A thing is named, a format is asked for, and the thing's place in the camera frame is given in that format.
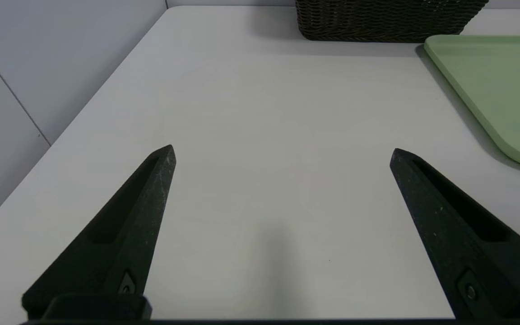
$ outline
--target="wicker basket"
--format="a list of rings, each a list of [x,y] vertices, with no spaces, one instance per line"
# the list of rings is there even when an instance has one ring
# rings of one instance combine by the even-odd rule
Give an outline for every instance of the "wicker basket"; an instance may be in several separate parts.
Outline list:
[[[458,34],[488,0],[296,0],[298,26],[318,41],[422,43]]]

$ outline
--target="green tray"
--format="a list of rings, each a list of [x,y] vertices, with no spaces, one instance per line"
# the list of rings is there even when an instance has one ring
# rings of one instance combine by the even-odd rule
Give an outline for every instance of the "green tray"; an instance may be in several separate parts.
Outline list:
[[[437,35],[425,50],[495,144],[520,163],[520,37]]]

